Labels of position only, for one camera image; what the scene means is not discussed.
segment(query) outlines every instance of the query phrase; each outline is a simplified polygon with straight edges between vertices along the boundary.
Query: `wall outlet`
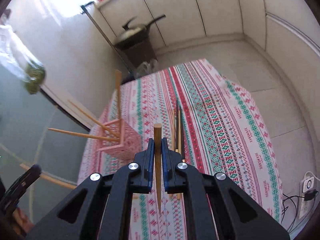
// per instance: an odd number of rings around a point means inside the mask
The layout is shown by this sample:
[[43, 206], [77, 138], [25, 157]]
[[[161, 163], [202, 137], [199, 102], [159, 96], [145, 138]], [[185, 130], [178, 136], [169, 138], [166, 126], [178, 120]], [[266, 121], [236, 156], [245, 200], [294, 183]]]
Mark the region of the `wall outlet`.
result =
[[[300, 182], [300, 196], [304, 197], [305, 192], [311, 190], [315, 186], [315, 177], [306, 176]], [[301, 219], [304, 217], [311, 208], [312, 201], [305, 201], [303, 198], [299, 198], [298, 217]]]

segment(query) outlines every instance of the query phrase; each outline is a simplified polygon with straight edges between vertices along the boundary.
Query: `table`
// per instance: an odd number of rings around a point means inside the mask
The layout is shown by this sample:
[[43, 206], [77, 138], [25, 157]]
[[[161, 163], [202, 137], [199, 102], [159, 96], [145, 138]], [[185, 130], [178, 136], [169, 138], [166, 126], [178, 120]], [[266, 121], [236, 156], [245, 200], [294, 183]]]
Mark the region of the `table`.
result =
[[[172, 109], [183, 109], [185, 157], [200, 172], [222, 171], [275, 220], [281, 219], [282, 184], [272, 143], [251, 95], [220, 75], [205, 59], [173, 66], [121, 86], [122, 116], [141, 135], [142, 149], [153, 137], [153, 124], [162, 123], [168, 145]], [[116, 118], [116, 96], [100, 121]], [[126, 162], [96, 151], [88, 139], [78, 183], [93, 172], [111, 174]], [[186, 239], [182, 199], [171, 199], [162, 187], [162, 215], [154, 187], [133, 199], [129, 239]]]

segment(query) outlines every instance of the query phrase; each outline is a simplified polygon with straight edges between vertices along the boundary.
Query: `metal pole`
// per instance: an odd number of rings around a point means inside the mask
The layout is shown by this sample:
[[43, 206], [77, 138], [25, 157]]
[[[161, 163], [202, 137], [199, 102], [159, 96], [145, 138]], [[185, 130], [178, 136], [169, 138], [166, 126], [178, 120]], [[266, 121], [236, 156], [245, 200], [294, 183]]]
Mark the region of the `metal pole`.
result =
[[98, 31], [101, 33], [101, 35], [104, 37], [104, 39], [107, 41], [107, 43], [110, 45], [110, 47], [114, 50], [114, 52], [116, 52], [116, 54], [120, 57], [122, 63], [124, 64], [124, 66], [127, 68], [127, 70], [129, 71], [130, 74], [132, 74], [132, 63], [129, 61], [129, 59], [125, 56], [125, 55], [120, 55], [119, 51], [115, 48], [115, 46], [113, 46], [113, 44], [111, 43], [111, 41], [108, 39], [108, 37], [105, 35], [105, 33], [103, 32], [103, 30], [100, 28], [100, 26], [97, 24], [97, 22], [92, 18], [92, 16], [90, 15], [90, 13], [88, 12], [88, 10], [86, 9], [86, 6], [92, 4], [94, 2], [89, 2], [85, 5], [81, 5], [80, 7], [83, 10], [83, 13], [85, 13], [89, 19], [92, 21], [92, 23], [94, 24], [94, 26], [98, 29]]

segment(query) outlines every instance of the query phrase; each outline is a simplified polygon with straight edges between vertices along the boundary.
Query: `plastic bag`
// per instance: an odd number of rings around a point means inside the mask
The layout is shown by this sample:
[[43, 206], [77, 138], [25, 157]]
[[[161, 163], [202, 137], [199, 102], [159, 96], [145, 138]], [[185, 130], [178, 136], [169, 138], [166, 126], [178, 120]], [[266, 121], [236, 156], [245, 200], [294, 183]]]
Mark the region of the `plastic bag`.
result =
[[134, 78], [140, 78], [149, 74], [152, 74], [154, 72], [158, 71], [158, 61], [156, 59], [150, 60], [150, 63], [148, 62], [142, 62], [134, 71], [133, 76]]
[[0, 25], [0, 64], [24, 81], [30, 94], [44, 82], [45, 68], [27, 49], [10, 25]]

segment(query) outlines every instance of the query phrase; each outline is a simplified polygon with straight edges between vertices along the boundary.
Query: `wooden chopstick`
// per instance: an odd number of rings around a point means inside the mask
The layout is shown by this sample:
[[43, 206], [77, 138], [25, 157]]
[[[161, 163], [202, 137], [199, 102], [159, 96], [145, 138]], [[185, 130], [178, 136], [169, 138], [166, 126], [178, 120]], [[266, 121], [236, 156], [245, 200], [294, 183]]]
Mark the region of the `wooden chopstick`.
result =
[[171, 150], [175, 150], [175, 131], [174, 131], [174, 109], [172, 109], [172, 143], [171, 143]]
[[178, 110], [178, 119], [179, 119], [179, 124], [178, 124], [178, 152], [181, 154], [181, 116], [180, 116], [180, 108]]
[[180, 107], [180, 126], [181, 126], [181, 157], [182, 161], [185, 162], [185, 155], [184, 155], [184, 133], [183, 133], [183, 122], [182, 122], [182, 109]]
[[121, 133], [121, 95], [120, 95], [121, 71], [116, 70], [116, 90], [118, 100], [118, 118], [119, 118], [119, 131]]
[[69, 134], [69, 135], [74, 135], [74, 136], [79, 136], [79, 137], [93, 138], [93, 139], [104, 140], [104, 141], [109, 141], [109, 142], [120, 142], [120, 139], [118, 139], [118, 138], [110, 138], [110, 137], [103, 137], [103, 136], [84, 134], [84, 133], [78, 133], [78, 132], [70, 132], [70, 131], [65, 131], [65, 130], [60, 130], [60, 129], [55, 129], [55, 128], [48, 128], [48, 130], [54, 131], [54, 132], [65, 133], [65, 134]]
[[[30, 169], [29, 166], [27, 166], [27, 165], [25, 165], [23, 163], [20, 164], [20, 167], [25, 169], [25, 170], [29, 170]], [[75, 189], [77, 187], [76, 185], [72, 185], [70, 183], [55, 179], [55, 178], [50, 177], [50, 176], [48, 176], [46, 174], [43, 174], [43, 173], [40, 174], [40, 177], [43, 178], [43, 179], [46, 179], [46, 180], [48, 180], [48, 181], [50, 181], [50, 182], [52, 182], [54, 184], [62, 186], [62, 187], [66, 187], [66, 188], [70, 188], [70, 189]]]
[[178, 136], [179, 136], [179, 119], [178, 119], [178, 100], [176, 100], [176, 147], [175, 150], [177, 152], [177, 150], [179, 149], [178, 147]]
[[88, 117], [91, 121], [93, 121], [94, 123], [98, 124], [99, 126], [101, 126], [104, 130], [107, 130], [110, 134], [120, 138], [120, 134], [114, 132], [113, 130], [111, 130], [109, 127], [105, 126], [103, 123], [100, 123], [98, 120], [94, 119], [92, 116], [88, 115], [85, 111], [83, 111], [81, 108], [79, 108], [76, 104], [74, 104], [73, 102], [71, 102], [70, 100], [68, 100], [68, 102], [70, 104], [72, 104], [76, 109], [78, 109], [82, 114], [84, 114], [86, 117]]
[[162, 125], [156, 123], [153, 125], [154, 140], [155, 140], [155, 169], [156, 169], [156, 195], [161, 216], [161, 137]]

